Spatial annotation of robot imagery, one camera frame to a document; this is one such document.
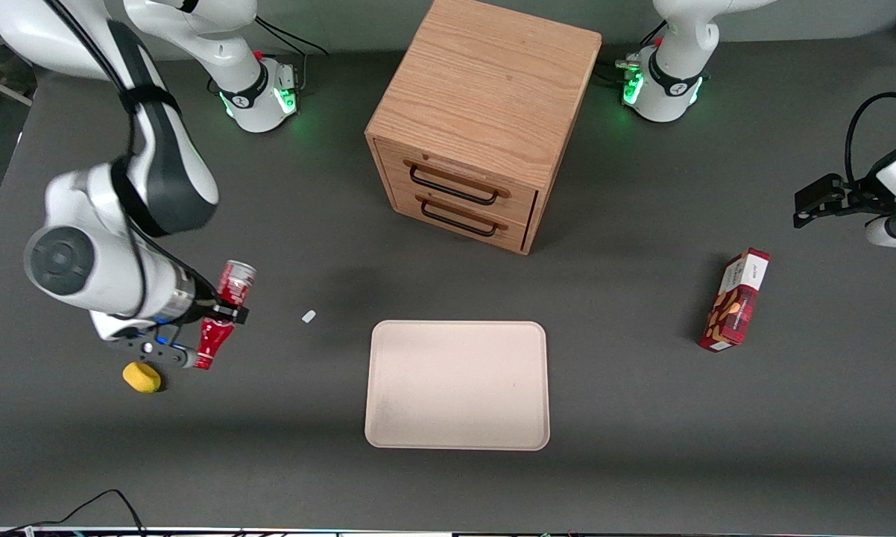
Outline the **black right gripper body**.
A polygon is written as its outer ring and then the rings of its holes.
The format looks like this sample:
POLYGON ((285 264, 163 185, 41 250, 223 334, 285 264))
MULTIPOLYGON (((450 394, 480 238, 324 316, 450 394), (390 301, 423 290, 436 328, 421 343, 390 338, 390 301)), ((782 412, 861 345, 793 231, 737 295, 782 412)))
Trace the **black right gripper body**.
POLYGON ((195 298, 183 314, 183 325, 199 322, 217 304, 214 290, 209 288, 195 288, 195 298))

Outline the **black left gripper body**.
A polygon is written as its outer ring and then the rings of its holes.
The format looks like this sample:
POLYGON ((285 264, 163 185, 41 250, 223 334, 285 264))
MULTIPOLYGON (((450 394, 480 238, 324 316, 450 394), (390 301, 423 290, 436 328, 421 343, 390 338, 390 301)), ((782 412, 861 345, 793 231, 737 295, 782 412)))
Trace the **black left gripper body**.
POLYGON ((867 175, 859 180, 840 178, 840 187, 845 194, 840 204, 839 216, 892 216, 896 212, 895 195, 875 175, 867 175))

